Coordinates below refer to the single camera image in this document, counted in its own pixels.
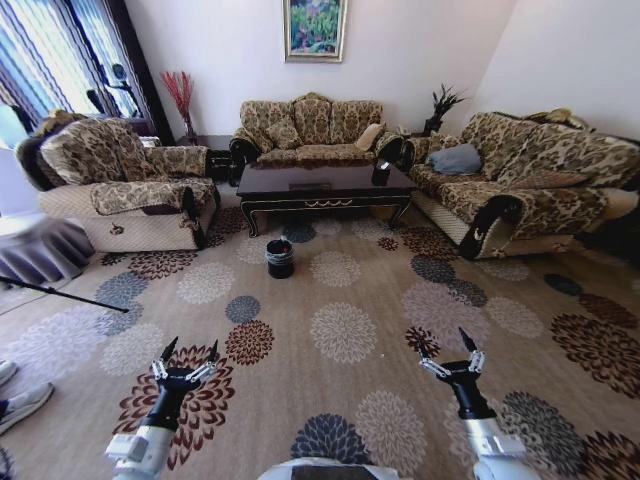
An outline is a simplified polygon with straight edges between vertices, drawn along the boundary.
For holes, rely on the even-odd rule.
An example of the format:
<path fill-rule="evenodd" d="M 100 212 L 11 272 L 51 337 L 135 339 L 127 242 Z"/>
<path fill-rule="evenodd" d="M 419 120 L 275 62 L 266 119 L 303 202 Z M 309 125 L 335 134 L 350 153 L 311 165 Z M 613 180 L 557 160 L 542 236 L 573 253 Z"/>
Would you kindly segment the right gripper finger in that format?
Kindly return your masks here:
<path fill-rule="evenodd" d="M 447 368 L 445 368 L 444 366 L 434 362 L 430 356 L 429 356 L 429 352 L 425 346 L 425 344 L 423 342 L 419 342 L 418 343 L 418 352 L 420 355 L 420 361 L 419 361 L 419 365 L 425 369 L 426 371 L 430 372 L 431 374 L 435 375 L 438 378 L 444 379 L 447 378 L 451 375 L 451 371 L 448 370 Z"/>
<path fill-rule="evenodd" d="M 486 358 L 485 353 L 477 348 L 474 340 L 464 331 L 462 327 L 459 327 L 458 330 L 465 347 L 470 353 L 469 359 L 465 362 L 463 367 L 459 368 L 459 370 L 466 370 L 471 373 L 481 374 Z"/>

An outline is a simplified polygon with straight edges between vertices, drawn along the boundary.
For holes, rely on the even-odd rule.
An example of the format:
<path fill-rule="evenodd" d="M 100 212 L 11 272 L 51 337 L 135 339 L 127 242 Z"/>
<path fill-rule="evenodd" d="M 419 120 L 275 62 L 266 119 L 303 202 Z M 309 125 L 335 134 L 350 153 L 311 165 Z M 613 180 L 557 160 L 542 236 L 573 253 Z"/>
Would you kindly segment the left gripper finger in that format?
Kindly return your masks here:
<path fill-rule="evenodd" d="M 154 359 L 151 362 L 151 370 L 155 378 L 167 378 L 169 376 L 167 365 L 173 354 L 177 341 L 178 336 L 174 337 L 173 340 L 164 348 L 158 359 Z"/>
<path fill-rule="evenodd" d="M 206 361 L 188 375 L 188 380 L 191 383 L 205 383 L 215 374 L 218 358 L 218 341 L 215 341 Z"/>

